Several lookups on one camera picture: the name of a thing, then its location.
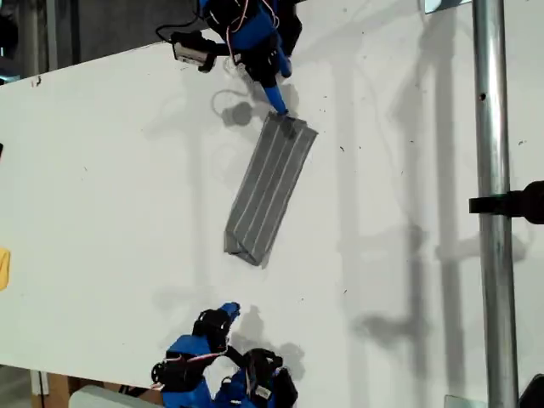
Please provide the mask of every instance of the striped fabric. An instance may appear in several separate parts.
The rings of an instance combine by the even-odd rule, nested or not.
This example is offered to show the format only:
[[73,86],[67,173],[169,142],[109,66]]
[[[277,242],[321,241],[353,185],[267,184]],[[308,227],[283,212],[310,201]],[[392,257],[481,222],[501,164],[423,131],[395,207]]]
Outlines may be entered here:
[[263,262],[316,136],[304,121],[269,113],[230,211],[225,252]]

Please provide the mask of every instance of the robotic hand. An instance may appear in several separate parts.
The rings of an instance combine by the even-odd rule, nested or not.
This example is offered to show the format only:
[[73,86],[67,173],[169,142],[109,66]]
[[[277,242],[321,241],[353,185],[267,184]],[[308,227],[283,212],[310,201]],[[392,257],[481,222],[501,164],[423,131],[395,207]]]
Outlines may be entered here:
[[[244,355],[230,347],[227,335],[240,314],[238,303],[201,313],[191,335],[183,335],[168,349],[166,359],[151,373],[161,387],[167,408],[291,408],[298,397],[283,360],[261,348]],[[204,370],[219,356],[232,359],[240,369],[225,378],[212,399]]]
[[292,74],[288,57],[302,31],[296,3],[300,0],[198,0],[202,18],[225,44],[206,40],[201,32],[172,35],[177,60],[199,65],[209,72],[218,55],[243,63],[253,81],[260,82],[269,102],[280,114],[287,108],[275,76]]

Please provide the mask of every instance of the white table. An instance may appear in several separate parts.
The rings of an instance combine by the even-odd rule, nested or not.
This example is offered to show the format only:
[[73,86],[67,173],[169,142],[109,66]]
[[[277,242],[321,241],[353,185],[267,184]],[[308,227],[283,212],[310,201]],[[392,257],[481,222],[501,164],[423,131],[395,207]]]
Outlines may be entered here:
[[[513,188],[544,173],[542,12],[507,2]],[[204,75],[163,44],[0,88],[1,364],[147,386],[201,310],[234,300],[234,344],[283,354],[301,408],[485,399],[471,9],[299,14],[284,95],[320,135],[266,269],[223,254],[268,111],[226,91],[247,93],[230,65]],[[240,103],[246,126],[213,111]],[[544,370],[544,230],[513,230],[523,389]]]

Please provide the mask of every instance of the floor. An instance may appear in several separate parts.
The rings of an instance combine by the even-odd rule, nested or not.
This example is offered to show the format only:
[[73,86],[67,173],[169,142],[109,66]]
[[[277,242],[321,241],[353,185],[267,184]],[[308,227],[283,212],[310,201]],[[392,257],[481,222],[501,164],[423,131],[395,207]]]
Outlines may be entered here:
[[31,408],[31,377],[28,370],[0,366],[0,406]]

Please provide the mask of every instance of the gray folded cloth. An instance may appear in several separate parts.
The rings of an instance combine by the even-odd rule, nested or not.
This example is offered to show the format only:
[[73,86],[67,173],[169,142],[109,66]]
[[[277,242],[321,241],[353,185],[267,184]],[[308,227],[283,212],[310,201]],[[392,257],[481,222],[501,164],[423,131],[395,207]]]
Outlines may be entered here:
[[269,113],[224,233],[224,251],[259,266],[274,244],[317,132]]

